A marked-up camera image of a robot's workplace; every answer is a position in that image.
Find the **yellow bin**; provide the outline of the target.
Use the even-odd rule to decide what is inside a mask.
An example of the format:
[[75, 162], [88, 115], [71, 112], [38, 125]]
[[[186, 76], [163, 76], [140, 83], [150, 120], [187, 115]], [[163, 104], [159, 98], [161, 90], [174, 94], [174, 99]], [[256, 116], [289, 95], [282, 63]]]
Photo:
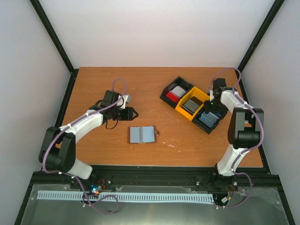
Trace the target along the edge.
[[209, 96], [197, 87], [193, 87], [178, 102], [175, 110], [192, 121], [196, 114], [203, 109], [204, 102]]

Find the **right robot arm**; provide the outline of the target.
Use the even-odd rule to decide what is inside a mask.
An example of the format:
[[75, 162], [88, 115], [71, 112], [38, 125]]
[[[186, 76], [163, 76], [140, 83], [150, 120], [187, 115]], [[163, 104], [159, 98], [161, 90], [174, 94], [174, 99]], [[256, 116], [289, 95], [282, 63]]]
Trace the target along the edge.
[[245, 155], [262, 145], [264, 112], [243, 100], [235, 88], [226, 85], [224, 78], [212, 82], [209, 95], [209, 100], [204, 102], [206, 114], [231, 113], [227, 132], [229, 146], [215, 165], [210, 181], [212, 188], [220, 190], [232, 184]]

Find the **brown leather card holder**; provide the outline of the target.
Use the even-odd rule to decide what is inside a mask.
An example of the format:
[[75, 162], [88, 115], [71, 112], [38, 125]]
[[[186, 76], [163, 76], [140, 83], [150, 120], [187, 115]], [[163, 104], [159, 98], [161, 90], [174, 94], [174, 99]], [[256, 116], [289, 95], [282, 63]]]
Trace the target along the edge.
[[156, 143], [160, 135], [156, 126], [128, 127], [127, 142], [130, 144]]

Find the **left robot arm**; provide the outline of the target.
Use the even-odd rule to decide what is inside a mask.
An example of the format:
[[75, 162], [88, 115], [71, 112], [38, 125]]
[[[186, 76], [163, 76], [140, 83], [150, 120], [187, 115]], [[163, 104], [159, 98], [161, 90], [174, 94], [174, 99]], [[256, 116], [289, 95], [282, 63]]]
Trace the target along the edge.
[[109, 120], [115, 122], [134, 120], [138, 113], [126, 106], [131, 101], [129, 94], [121, 95], [107, 90], [104, 98], [92, 105], [87, 112], [61, 127], [49, 127], [46, 130], [39, 154], [39, 161], [46, 173], [64, 173], [81, 178], [86, 188], [94, 188], [98, 178], [92, 173], [92, 167], [76, 157], [77, 142], [90, 131]]

